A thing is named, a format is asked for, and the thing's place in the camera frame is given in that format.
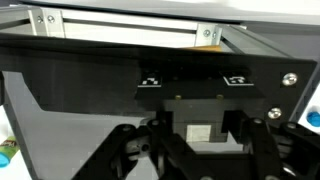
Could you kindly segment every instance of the white label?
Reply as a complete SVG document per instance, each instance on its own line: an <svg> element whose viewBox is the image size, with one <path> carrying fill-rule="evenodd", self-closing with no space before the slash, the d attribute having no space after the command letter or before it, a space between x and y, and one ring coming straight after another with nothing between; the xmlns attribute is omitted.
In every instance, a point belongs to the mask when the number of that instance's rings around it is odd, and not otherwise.
<svg viewBox="0 0 320 180"><path fill-rule="evenodd" d="M209 142L211 125L188 125L187 142Z"/></svg>

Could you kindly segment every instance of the green object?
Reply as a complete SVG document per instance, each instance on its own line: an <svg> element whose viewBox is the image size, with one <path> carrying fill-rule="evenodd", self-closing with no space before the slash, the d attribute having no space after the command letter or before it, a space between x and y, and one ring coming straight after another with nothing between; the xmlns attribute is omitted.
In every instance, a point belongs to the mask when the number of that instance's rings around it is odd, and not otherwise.
<svg viewBox="0 0 320 180"><path fill-rule="evenodd" d="M8 137L7 140L0 144L0 168L8 166L11 159L19 149L20 148L14 136Z"/></svg>

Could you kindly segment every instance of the metal plate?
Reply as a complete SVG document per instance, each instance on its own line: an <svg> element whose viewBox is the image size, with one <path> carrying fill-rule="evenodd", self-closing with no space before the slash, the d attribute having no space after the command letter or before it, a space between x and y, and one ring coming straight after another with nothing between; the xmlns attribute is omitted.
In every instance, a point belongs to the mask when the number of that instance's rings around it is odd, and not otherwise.
<svg viewBox="0 0 320 180"><path fill-rule="evenodd" d="M225 108L244 108L250 111L245 111L249 116L268 119L263 117L268 110L279 107L283 115L277 121L270 121L277 125L288 121L294 113L316 64L298 59L57 38L1 35L0 39L1 70L23 72L32 94L40 107L47 111L95 114L158 110L184 112L190 111L192 106L191 112L198 118L181 116L179 119L221 122L220 116L215 118L210 114L212 108L221 113ZM158 69L164 73L163 77L168 78L181 67L186 69L182 82L171 80L160 89L138 89L142 69ZM218 72L225 70L245 70L254 86L230 87L224 84ZM282 77L288 72L299 76L294 87L281 86ZM201 80L208 78L207 75L212 75L212 80ZM182 100L177 101L175 95L179 94ZM223 95L222 104L225 106L219 104L218 95ZM204 112L209 112L208 116L199 118L201 114L205 115Z"/></svg>

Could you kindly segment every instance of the sticker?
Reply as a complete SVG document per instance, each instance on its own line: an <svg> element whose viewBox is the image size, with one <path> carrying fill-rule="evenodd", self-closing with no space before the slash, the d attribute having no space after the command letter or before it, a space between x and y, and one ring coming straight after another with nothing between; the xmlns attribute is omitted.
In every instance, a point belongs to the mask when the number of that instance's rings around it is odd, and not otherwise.
<svg viewBox="0 0 320 180"><path fill-rule="evenodd" d="M139 88L159 88L161 87L161 77L158 72L144 72L140 83Z"/></svg>
<svg viewBox="0 0 320 180"><path fill-rule="evenodd" d="M254 86L254 84L241 73L222 73L224 81L228 86Z"/></svg>
<svg viewBox="0 0 320 180"><path fill-rule="evenodd" d="M211 125L188 125L187 142L209 142Z"/></svg>

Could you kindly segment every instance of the silver screw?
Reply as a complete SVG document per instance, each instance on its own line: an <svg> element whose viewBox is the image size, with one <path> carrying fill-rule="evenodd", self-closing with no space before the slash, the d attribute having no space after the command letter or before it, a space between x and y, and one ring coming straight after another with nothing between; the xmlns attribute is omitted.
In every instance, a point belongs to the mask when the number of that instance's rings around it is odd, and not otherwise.
<svg viewBox="0 0 320 180"><path fill-rule="evenodd" d="M265 180L280 180L280 179L277 178L276 176L269 175L269 176L266 176Z"/></svg>
<svg viewBox="0 0 320 180"><path fill-rule="evenodd" d="M159 121L157 121L157 120L152 121L152 125L158 126L159 125Z"/></svg>
<svg viewBox="0 0 320 180"><path fill-rule="evenodd" d="M50 23L54 23L55 19L54 19L53 16L48 16L48 21L49 21Z"/></svg>
<svg viewBox="0 0 320 180"><path fill-rule="evenodd" d="M42 17L41 17L41 16L38 16L38 17L37 17L37 21L38 21L38 23L43 23Z"/></svg>
<svg viewBox="0 0 320 180"><path fill-rule="evenodd" d="M283 77L282 84L285 86L291 86L297 83L298 76L295 73L288 73Z"/></svg>
<svg viewBox="0 0 320 180"><path fill-rule="evenodd" d="M123 131L130 131L131 127L130 126L125 126L122 130Z"/></svg>
<svg viewBox="0 0 320 180"><path fill-rule="evenodd" d="M295 125L295 124L293 124L293 123L289 123L288 125L288 128L290 128L290 129L295 129L297 126Z"/></svg>
<svg viewBox="0 0 320 180"><path fill-rule="evenodd" d="M205 37L210 36L210 34L211 34L211 32L210 32L208 29L206 29L206 30L203 32L203 35L204 35Z"/></svg>
<svg viewBox="0 0 320 180"><path fill-rule="evenodd" d="M270 119L278 119L281 116L282 112L280 108L272 108L268 112L268 116Z"/></svg>
<svg viewBox="0 0 320 180"><path fill-rule="evenodd" d="M203 176L200 180L213 180L213 179L209 176Z"/></svg>
<svg viewBox="0 0 320 180"><path fill-rule="evenodd" d="M256 124L261 124L261 123L262 123L262 121L261 121L260 119L255 119L254 122L255 122Z"/></svg>

